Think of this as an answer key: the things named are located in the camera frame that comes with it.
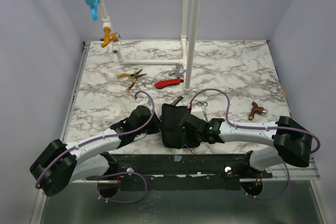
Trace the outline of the black fabric tool case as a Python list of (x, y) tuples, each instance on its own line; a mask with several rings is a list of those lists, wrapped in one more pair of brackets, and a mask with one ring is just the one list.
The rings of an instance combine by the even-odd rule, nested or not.
[(187, 106), (162, 104), (162, 143), (167, 148), (197, 148), (200, 141), (192, 137), (180, 126), (181, 119), (190, 113)]

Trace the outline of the silver thinning scissors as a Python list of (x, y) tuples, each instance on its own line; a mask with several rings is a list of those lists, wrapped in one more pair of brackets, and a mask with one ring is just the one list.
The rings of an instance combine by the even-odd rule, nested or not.
[(203, 102), (198, 101), (197, 105), (202, 108), (204, 120), (208, 122), (207, 113), (206, 113), (206, 107), (208, 106), (208, 103), (206, 101), (203, 101)]

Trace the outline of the silver hair scissors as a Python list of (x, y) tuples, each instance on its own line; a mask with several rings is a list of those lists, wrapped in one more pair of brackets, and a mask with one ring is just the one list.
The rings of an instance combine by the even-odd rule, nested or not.
[(182, 146), (182, 150), (183, 150), (183, 151), (194, 152), (194, 147), (191, 146), (191, 145), (184, 144), (184, 145)]

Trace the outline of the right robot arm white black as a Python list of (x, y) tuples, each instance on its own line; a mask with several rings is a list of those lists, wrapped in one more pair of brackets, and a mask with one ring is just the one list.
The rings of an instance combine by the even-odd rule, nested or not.
[(239, 178), (253, 178), (265, 169), (283, 163), (301, 168), (310, 164), (313, 137), (287, 116), (281, 116), (275, 122), (238, 124), (220, 118), (206, 122), (194, 115), (186, 115), (179, 126), (192, 140), (200, 142), (264, 145), (261, 150), (247, 152), (244, 162), (233, 169)]

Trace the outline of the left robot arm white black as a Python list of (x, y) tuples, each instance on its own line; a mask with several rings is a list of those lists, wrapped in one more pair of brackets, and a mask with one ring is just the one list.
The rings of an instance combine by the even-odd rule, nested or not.
[(53, 140), (29, 169), (36, 179), (35, 187), (51, 197), (74, 180), (90, 176), (112, 179), (116, 166), (106, 160), (103, 153), (132, 143), (138, 135), (156, 134), (161, 130), (162, 122), (156, 113), (139, 105), (129, 117), (95, 136), (68, 144)]

